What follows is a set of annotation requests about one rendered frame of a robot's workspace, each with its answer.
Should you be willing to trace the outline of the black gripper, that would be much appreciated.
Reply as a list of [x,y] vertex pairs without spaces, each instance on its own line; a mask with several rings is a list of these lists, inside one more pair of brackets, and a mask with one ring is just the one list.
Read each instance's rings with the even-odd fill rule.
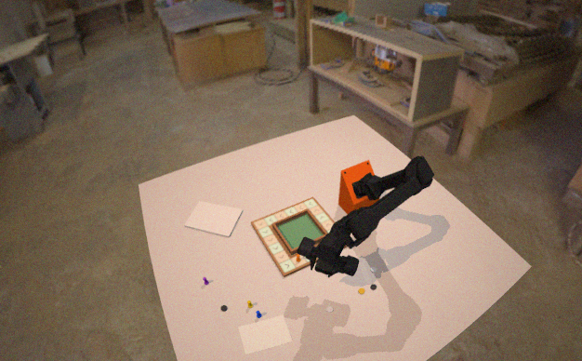
[[[308,237],[304,237],[298,247],[298,251],[297,253],[303,257],[306,257],[306,259],[310,260],[310,265],[311,265],[311,270],[314,267],[315,261],[316,261],[316,255],[315,255],[315,246],[314,246],[315,241],[312,239],[309,239]],[[342,248],[343,249],[343,248]],[[341,274],[347,274],[350,276],[354,276],[357,268],[358,268],[358,264],[359,264],[359,260],[355,257],[352,256],[339,256],[342,249],[338,252],[338,260],[339,262],[341,262],[341,266],[338,270],[338,273]]]

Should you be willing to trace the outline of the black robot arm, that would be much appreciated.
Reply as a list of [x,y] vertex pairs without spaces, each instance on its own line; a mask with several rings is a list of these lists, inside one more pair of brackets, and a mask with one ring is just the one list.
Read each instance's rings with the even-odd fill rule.
[[[345,246],[358,247],[375,229],[380,220],[413,195],[417,195],[432,184],[434,174],[424,156],[417,156],[398,172],[379,177],[370,172],[352,184],[356,199],[368,196],[377,200],[385,191],[391,190],[370,207],[354,209],[347,216],[333,223],[330,232],[316,246],[318,258],[315,271],[323,274],[338,272],[338,252]],[[358,197],[358,198],[357,198]],[[355,237],[355,241],[351,238]]]

